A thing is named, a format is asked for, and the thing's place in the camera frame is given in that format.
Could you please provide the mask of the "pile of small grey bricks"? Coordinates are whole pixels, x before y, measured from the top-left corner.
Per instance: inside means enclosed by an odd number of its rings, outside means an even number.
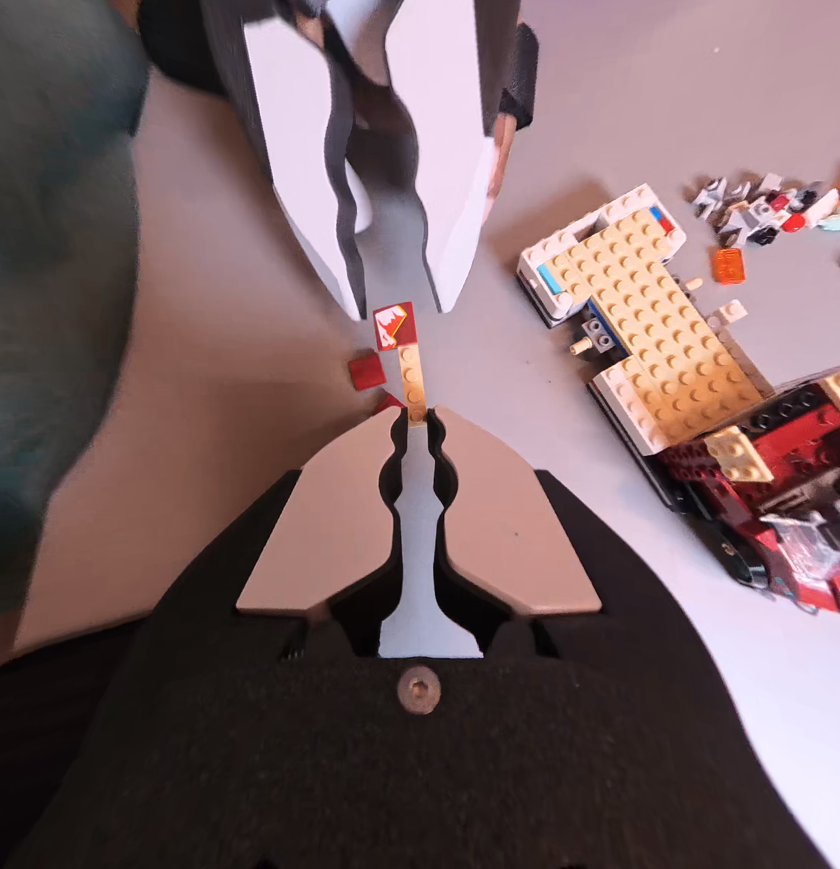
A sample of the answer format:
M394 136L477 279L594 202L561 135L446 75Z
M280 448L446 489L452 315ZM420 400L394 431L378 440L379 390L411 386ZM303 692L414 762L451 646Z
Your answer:
M775 173L744 176L737 184L719 177L706 182L690 203L696 217L712 227L719 247L767 246L780 234L818 229L839 205L838 183L786 183Z

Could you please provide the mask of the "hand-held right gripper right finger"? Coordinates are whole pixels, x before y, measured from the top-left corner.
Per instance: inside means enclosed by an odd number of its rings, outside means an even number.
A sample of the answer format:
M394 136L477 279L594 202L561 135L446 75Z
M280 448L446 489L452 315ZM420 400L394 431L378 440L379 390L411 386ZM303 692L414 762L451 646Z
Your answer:
M427 422L444 565L520 616L599 612L598 593L532 466L447 407L430 410Z

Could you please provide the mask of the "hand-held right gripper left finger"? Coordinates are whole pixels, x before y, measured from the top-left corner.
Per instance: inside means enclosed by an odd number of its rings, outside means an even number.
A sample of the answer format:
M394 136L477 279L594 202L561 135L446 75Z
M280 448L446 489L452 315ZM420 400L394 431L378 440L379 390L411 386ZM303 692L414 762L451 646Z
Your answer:
M239 595L239 612L308 614L382 567L393 518L380 474L402 420L400 409L386 409L306 462Z

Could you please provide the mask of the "tan narrow plate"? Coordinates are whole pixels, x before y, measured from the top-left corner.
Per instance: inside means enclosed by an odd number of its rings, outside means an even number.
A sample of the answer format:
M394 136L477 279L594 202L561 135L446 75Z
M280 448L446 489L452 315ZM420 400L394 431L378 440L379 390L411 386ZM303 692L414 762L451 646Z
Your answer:
M405 344L398 353L408 425L421 427L426 424L427 405L418 343Z

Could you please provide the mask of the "black padded cushion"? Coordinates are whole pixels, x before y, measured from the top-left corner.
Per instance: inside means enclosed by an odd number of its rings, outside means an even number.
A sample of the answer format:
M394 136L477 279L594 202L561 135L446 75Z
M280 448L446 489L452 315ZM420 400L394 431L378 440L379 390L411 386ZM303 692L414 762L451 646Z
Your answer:
M0 667L0 867L52 800L91 724L130 733L144 705L130 694L100 714L146 620L62 640Z

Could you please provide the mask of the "dark red curved slope brick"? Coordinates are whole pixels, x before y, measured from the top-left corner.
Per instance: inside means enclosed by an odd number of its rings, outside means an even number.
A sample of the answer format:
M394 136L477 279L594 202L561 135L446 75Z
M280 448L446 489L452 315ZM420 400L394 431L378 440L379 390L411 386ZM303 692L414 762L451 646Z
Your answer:
M382 387L388 379L379 354L371 349L351 359L348 370L351 383L359 393Z

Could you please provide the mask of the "grey desk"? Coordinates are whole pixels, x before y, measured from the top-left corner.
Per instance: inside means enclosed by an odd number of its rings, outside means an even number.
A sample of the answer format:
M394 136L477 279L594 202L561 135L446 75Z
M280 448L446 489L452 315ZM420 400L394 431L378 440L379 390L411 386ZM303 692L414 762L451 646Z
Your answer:
M750 251L708 275L683 200L703 174L827 179L840 168L840 2L525 2L541 40L534 124L454 310L430 303L412 215L366 237L375 289L414 299L427 396L568 486L679 598L768 774L840 867L840 616L739 587L662 506L597 412L563 330L514 281L521 250L647 182L687 243L684 279L737 323L768 377L840 365L840 237ZM133 143L141 221L132 343L108 420L49 510L13 651L149 610L285 470L373 407L346 372L371 338L305 266L230 107L153 72Z

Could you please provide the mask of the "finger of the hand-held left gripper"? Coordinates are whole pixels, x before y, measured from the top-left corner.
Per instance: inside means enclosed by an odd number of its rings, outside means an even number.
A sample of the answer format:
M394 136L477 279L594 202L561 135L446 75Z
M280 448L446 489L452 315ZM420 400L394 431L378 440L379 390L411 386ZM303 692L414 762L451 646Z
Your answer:
M367 316L358 206L346 150L349 83L293 24L274 16L243 28L272 186L297 241L351 320Z
M385 51L392 88L415 129L426 264L436 306L447 313L477 252L495 155L483 128L474 2L402 2Z

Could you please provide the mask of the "tan and dark red brick model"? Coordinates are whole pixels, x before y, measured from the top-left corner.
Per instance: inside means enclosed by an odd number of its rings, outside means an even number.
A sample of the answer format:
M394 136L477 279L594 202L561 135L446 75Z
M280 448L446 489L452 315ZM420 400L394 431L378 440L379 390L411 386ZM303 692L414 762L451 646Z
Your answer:
M641 185L523 250L549 328L606 356L588 391L667 508L741 585L840 614L840 368L772 385L668 263L686 234Z

